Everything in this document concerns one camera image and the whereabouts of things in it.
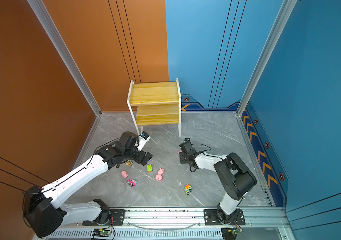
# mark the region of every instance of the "black line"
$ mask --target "black line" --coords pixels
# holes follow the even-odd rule
[[[22,189],[20,189],[20,188],[18,188],[18,187],[12,186],[12,185],[7,184],[7,183],[4,183],[4,182],[2,182],[2,181],[0,181],[0,183],[5,184],[5,185],[8,185],[8,186],[10,186],[10,187],[14,187],[15,189],[18,189],[18,190],[21,190],[21,191],[25,192],[24,190],[22,190]]]
[[[38,177],[39,179],[41,179],[41,180],[43,180],[43,181],[45,181],[45,182],[47,182],[47,183],[50,183],[50,182],[48,182],[47,180],[42,179],[42,178],[40,178],[39,176],[37,176],[37,175],[35,175],[35,174],[29,172],[28,170],[25,170],[25,169],[23,169],[22,167],[19,167],[19,166],[15,165],[14,163],[12,163],[12,162],[6,160],[5,158],[3,158],[3,157],[0,157],[0,158],[1,158],[2,160],[6,161],[6,162],[9,162],[10,164],[12,164],[12,165],[18,167],[19,169],[22,169],[22,170],[24,170],[25,172],[28,172],[28,173],[32,174],[33,176]]]
[[[332,210],[327,210],[327,211],[324,211],[324,212],[319,212],[318,214],[323,214],[323,213],[331,212],[331,211],[338,210],[338,209],[341,209],[341,207],[338,207],[338,208],[332,209]],[[318,215],[318,214],[312,214],[312,215],[309,215],[309,216],[306,216],[306,217],[300,217],[300,218],[297,218],[297,219],[294,219],[294,220],[290,220],[289,222],[293,222],[293,221],[300,220],[300,219],[307,218],[307,217],[312,217],[312,216],[315,216],[315,215]]]
[[[210,90],[210,97],[209,97],[209,102],[208,102],[208,108],[209,108],[209,105],[210,105],[210,99],[211,99],[211,97],[212,97],[213,86],[215,85],[215,78],[216,78],[216,73],[217,73],[218,61],[220,60],[221,49],[222,49],[222,43],[224,42],[225,30],[226,30],[226,25],[228,24],[228,18],[229,18],[229,12],[230,12],[230,6],[231,6],[231,5],[232,5],[232,0],[230,0],[229,10],[228,10],[228,16],[226,17],[226,23],[225,23],[225,28],[224,28],[224,34],[222,35],[220,52],[218,53],[218,59],[217,59],[217,65],[216,65],[215,76],[213,77],[212,89]]]
[[[240,23],[238,24],[237,33],[236,33],[236,37],[235,37],[235,42],[233,43],[232,52],[230,53],[228,66],[226,67],[225,76],[224,76],[224,80],[222,81],[221,90],[220,90],[220,95],[218,96],[218,100],[217,100],[217,105],[216,105],[216,107],[218,106],[218,102],[220,101],[221,92],[222,92],[222,87],[224,86],[224,82],[225,82],[225,78],[226,78],[226,73],[228,72],[228,68],[229,68],[229,64],[230,64],[230,59],[232,58],[233,49],[235,48],[236,39],[237,39],[237,35],[238,35],[238,30],[240,29],[241,20],[242,20],[242,16],[244,15],[244,10],[245,10],[245,6],[246,6],[246,2],[247,2],[247,0],[245,0],[243,13],[241,14]]]
[[[132,33],[130,32],[130,26],[129,26],[128,14],[126,13],[126,8],[125,8],[125,15],[126,15],[126,21],[128,22],[130,40],[132,41],[134,58],[135,58],[135,60],[136,60],[137,71],[139,72],[139,79],[140,79],[140,83],[141,83],[141,76],[140,76],[139,64],[137,63],[136,51],[134,50],[133,39],[132,39]]]
[[[14,175],[14,174],[11,174],[10,172],[7,172],[7,171],[3,170],[3,169],[1,169],[1,168],[0,168],[0,170],[3,171],[3,172],[6,172],[7,174],[10,174],[10,175],[12,175],[12,176],[14,176],[14,177],[17,177],[17,178],[19,178],[19,179],[21,179],[21,180],[24,180],[25,182],[29,182],[29,181],[27,181],[27,180],[25,180],[25,179],[23,179],[23,178],[20,178],[20,177]]]
[[[222,74],[222,69],[224,68],[224,64],[225,64],[225,58],[226,58],[226,53],[228,52],[228,46],[229,46],[229,42],[230,42],[230,38],[232,36],[232,31],[233,31],[233,26],[235,25],[235,20],[236,20],[236,15],[237,15],[237,10],[238,10],[238,5],[240,4],[240,1],[238,1],[237,4],[237,8],[236,8],[236,13],[235,13],[235,18],[233,19],[233,23],[232,23],[232,29],[230,30],[230,35],[229,35],[229,40],[228,40],[228,44],[226,45],[226,51],[225,51],[225,55],[224,55],[224,61],[222,62],[222,66],[221,66],[221,72],[220,72],[220,77],[218,78],[218,83],[217,83],[217,88],[216,88],[216,93],[215,93],[215,98],[213,99],[213,105],[212,108],[215,104],[215,100],[216,100],[216,95],[217,95],[217,90],[218,90],[218,86],[220,85],[220,78],[221,78],[221,74]]]
[[[136,80],[136,75],[134,74],[134,69],[133,69],[132,59],[130,58],[130,53],[129,53],[128,42],[126,41],[126,36],[125,36],[124,26],[122,25],[122,20],[121,20],[121,15],[120,15],[120,10],[119,10],[119,5],[117,4],[117,0],[116,0],[116,5],[117,5],[117,11],[119,12],[119,17],[120,17],[120,22],[121,22],[122,32],[124,33],[124,38],[125,38],[126,49],[128,50],[128,55],[129,55],[130,65],[132,66],[132,71],[133,71],[134,81],[137,83],[137,80]]]
[[[324,198],[324,199],[321,199],[321,200],[318,200],[318,201],[312,202],[312,203],[310,203],[310,204],[306,204],[306,205],[304,205],[304,206],[302,206],[302,207],[306,207],[306,206],[309,206],[309,205],[311,205],[311,204],[315,204],[315,203],[317,203],[317,202],[321,202],[322,200],[329,199],[329,198],[331,198],[331,197],[335,197],[335,196],[337,196],[337,195],[340,195],[340,194],[341,194],[341,192],[340,192],[340,193],[338,193],[338,194],[334,194],[334,195],[332,195],[332,196],[330,196],[330,197],[326,197],[326,198]],[[297,209],[300,209],[300,208],[302,208],[302,207],[298,207],[298,208],[296,208],[296,209],[293,209],[293,210],[287,211],[287,213],[288,213],[288,212],[292,212],[292,211],[294,211],[294,210],[297,210]]]
[[[110,7],[110,2],[109,2],[109,0],[108,0],[108,4],[109,4],[109,8],[110,8],[110,14],[112,15],[114,27],[115,27],[115,29],[116,29],[117,38],[119,39],[122,57],[124,58],[125,67],[126,67],[126,71],[128,72],[128,77],[129,77],[129,82],[130,82],[130,75],[129,75],[129,71],[128,71],[128,66],[126,65],[125,56],[124,56],[124,51],[122,50],[122,46],[121,46],[121,41],[120,41],[119,33],[118,33],[118,31],[117,31],[116,22],[114,21],[114,17],[113,17],[113,13],[112,13],[112,8]]]
[[[337,222],[330,222],[330,223],[324,223],[324,224],[319,224],[319,225],[310,226],[310,227],[302,227],[302,228],[297,228],[297,229],[293,229],[293,231],[296,231],[296,230],[301,230],[301,229],[306,229],[306,228],[311,228],[311,227],[319,227],[319,226],[324,226],[324,225],[333,224],[333,223],[339,223],[339,222],[341,222],[341,221],[337,221]]]

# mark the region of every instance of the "marble tile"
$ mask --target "marble tile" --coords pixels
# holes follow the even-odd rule
[[[97,146],[120,137],[124,131],[135,132],[130,113],[103,113],[83,162]],[[178,145],[186,137],[190,137],[192,143],[210,146],[211,154],[235,152],[251,171],[256,170],[234,113],[183,113],[182,137],[178,137],[176,124],[144,126],[144,131],[151,136],[143,151],[153,154],[148,163],[153,165],[153,172],[148,173],[146,166],[135,162],[131,167],[125,164],[118,169],[113,167],[79,189],[67,203],[100,198],[110,207],[216,206],[225,193],[217,174],[206,169],[190,172],[187,164],[179,162]],[[201,145],[194,147],[197,151],[207,149]],[[165,169],[161,182],[155,180],[159,168]],[[126,179],[121,177],[121,170],[128,172],[128,179],[137,180],[135,187],[127,185]],[[187,184],[193,187],[190,195],[183,191]],[[240,206],[269,206],[267,195],[259,183]]]

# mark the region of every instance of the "toy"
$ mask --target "toy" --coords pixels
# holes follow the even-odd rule
[[[126,182],[127,182],[127,184],[130,185],[131,187],[134,187],[134,186],[136,185],[136,183],[137,183],[137,181],[134,180],[134,179],[127,180]]]
[[[128,167],[130,167],[130,166],[133,165],[133,162],[132,162],[131,160],[129,160],[129,161],[127,161],[127,162],[125,163],[125,165],[128,166]]]
[[[157,172],[158,175],[162,175],[164,173],[164,169],[163,168],[160,168],[160,170]]]
[[[189,195],[189,192],[192,191],[192,186],[191,185],[186,185],[185,188],[184,188],[184,191],[187,195]]]
[[[162,180],[162,176],[161,175],[156,175],[156,180],[160,181]]]
[[[123,178],[128,178],[128,173],[124,170],[121,171],[121,175]]]

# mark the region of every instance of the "orange wall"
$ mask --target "orange wall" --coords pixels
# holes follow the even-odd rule
[[[130,81],[169,81],[165,0],[43,0],[102,111],[127,111]]]
[[[0,156],[52,182],[71,170],[94,119],[28,2],[0,0]],[[0,168],[47,183],[1,159]],[[1,171],[0,180],[32,186]],[[32,237],[22,196],[0,183],[0,239]]]

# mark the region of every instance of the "orange chevron arrow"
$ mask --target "orange chevron arrow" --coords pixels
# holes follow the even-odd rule
[[[270,170],[272,170],[272,168],[266,164],[265,162],[263,162],[263,173],[265,174],[265,167],[269,168]]]
[[[249,117],[248,117],[248,116],[244,116],[244,125],[245,125],[245,118],[248,118],[248,119],[249,119]]]
[[[246,132],[249,132],[249,127],[253,127],[253,125],[250,123],[247,123],[246,124]]]
[[[274,181],[277,185],[277,180],[275,180],[272,176],[268,175],[268,187],[270,188],[270,180]]]
[[[258,151],[258,162],[260,162],[260,155],[266,157],[263,152]]]
[[[255,132],[250,131],[250,141],[252,141],[252,135],[257,136]]]
[[[183,107],[181,108],[181,110],[186,112],[185,108],[186,108],[187,106],[189,106],[189,105],[190,105],[190,104],[187,104],[187,105],[183,106]]]

